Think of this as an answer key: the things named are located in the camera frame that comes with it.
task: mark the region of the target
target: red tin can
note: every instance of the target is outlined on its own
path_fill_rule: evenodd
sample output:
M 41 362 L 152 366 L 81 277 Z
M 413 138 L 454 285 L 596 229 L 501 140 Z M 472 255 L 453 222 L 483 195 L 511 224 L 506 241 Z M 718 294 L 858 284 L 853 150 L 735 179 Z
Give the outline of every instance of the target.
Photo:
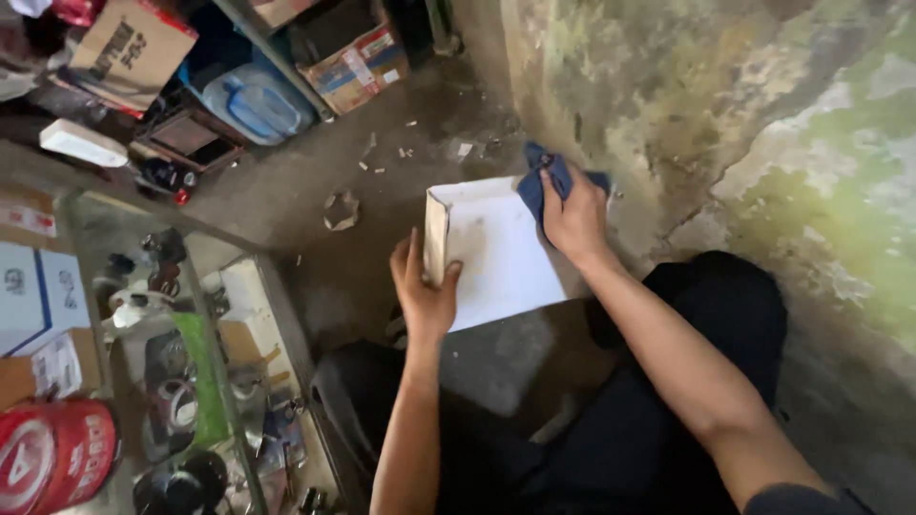
M 114 470 L 120 445 L 99 400 L 0 413 L 0 515 L 44 515 L 89 500 Z

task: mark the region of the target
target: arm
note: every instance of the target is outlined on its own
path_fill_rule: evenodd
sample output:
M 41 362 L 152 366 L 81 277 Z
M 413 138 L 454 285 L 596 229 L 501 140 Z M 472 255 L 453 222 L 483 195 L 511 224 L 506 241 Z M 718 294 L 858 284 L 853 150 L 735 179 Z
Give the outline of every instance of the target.
M 391 255 L 391 275 L 407 323 L 404 374 L 382 444 L 369 512 L 431 515 L 439 490 L 439 352 L 455 317 L 461 264 L 452 263 L 439 290 L 422 281 L 417 230 Z
M 582 272 L 652 386 L 715 461 L 739 510 L 791 483 L 832 494 L 750 381 L 668 304 L 630 277 L 605 242 L 605 193 L 579 170 L 564 202 L 544 183 L 544 230 Z

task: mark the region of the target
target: concrete floor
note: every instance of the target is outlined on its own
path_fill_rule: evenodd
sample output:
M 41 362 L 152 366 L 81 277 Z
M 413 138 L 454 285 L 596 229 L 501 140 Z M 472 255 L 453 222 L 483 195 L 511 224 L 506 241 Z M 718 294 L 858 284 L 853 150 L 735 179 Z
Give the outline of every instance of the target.
M 334 123 L 254 149 L 205 180 L 185 213 L 275 254 L 316 354 L 361 337 L 384 341 L 397 303 L 387 257 L 423 225 L 426 189 L 525 171 L 525 135 L 499 104 L 502 93 L 487 90 L 466 59 L 429 61 Z M 372 133 L 364 171 L 358 161 Z M 461 163 L 449 156 L 454 138 L 475 144 Z M 399 148 L 413 157 L 402 159 Z M 361 217 L 331 232 L 322 205 L 341 189 L 359 198 Z M 450 334 L 442 384 L 530 433 L 564 395 L 594 389 L 611 366 L 585 331 L 581 303 L 567 302 Z

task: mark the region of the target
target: hand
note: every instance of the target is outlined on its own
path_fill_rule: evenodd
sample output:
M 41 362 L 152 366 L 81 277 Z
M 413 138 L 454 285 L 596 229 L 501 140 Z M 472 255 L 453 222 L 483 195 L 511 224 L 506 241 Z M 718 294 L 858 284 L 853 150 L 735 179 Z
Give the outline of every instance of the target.
M 544 186 L 544 234 L 581 269 L 593 258 L 613 256 L 605 240 L 607 195 L 578 167 L 572 163 L 568 166 L 572 189 L 566 201 L 553 189 L 547 171 L 540 171 Z
M 395 247 L 389 264 L 410 341 L 439 343 L 455 321 L 455 289 L 462 263 L 449 265 L 438 289 L 423 282 L 423 244 L 415 227 L 410 238 Z

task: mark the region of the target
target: blue rag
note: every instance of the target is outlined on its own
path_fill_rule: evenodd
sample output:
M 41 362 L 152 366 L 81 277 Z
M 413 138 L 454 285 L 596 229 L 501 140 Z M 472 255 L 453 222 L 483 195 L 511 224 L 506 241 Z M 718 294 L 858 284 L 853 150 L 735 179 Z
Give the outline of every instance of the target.
M 538 228 L 544 232 L 544 185 L 540 181 L 540 170 L 546 169 L 551 175 L 551 184 L 553 189 L 560 195 L 564 201 L 569 198 L 570 191 L 573 190 L 573 177 L 570 176 L 569 169 L 566 168 L 566 159 L 560 154 L 551 154 L 544 147 L 533 141 L 525 145 L 525 159 L 528 161 L 528 174 L 522 178 L 518 184 L 518 194 L 522 202 L 528 206 L 535 220 L 538 221 Z M 607 174 L 599 171 L 587 171 L 585 176 L 588 177 L 595 186 L 600 187 L 605 193 L 610 193 L 611 184 Z

